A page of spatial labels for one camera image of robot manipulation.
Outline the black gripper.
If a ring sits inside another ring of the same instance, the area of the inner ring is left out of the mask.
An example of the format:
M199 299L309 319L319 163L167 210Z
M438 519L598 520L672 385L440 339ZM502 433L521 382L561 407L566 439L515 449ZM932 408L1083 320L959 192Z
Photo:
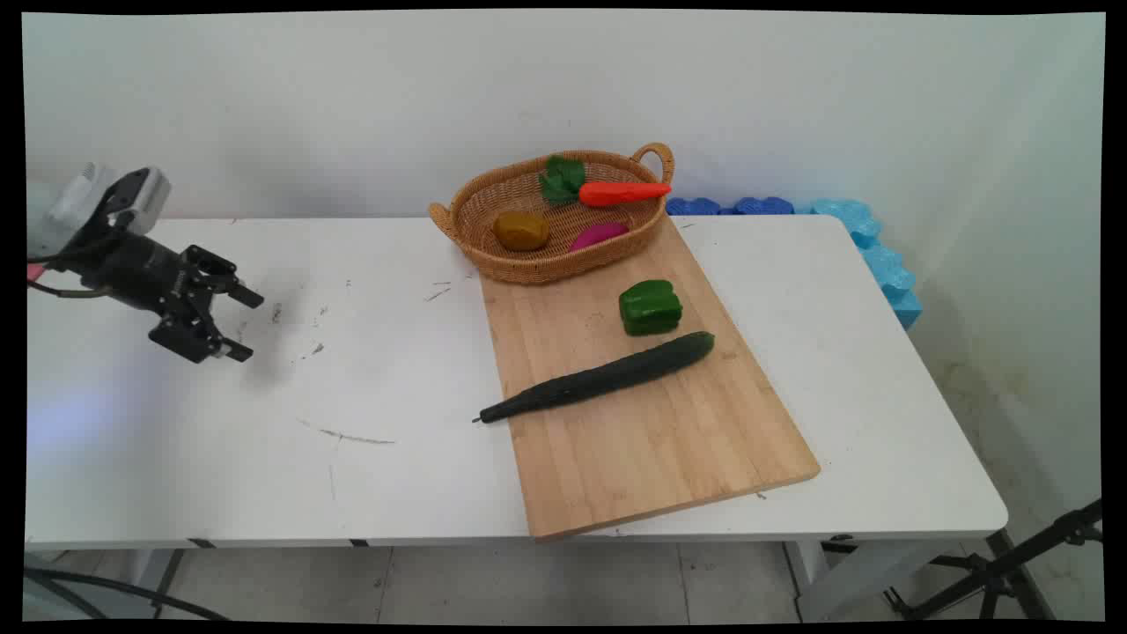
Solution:
M246 286L237 265L198 245L181 252L125 232L85 255L85 286L108 289L122 304L160 318L149 340L193 364L206 358L248 361L254 350L222 334L210 316L212 294L257 309L261 294Z

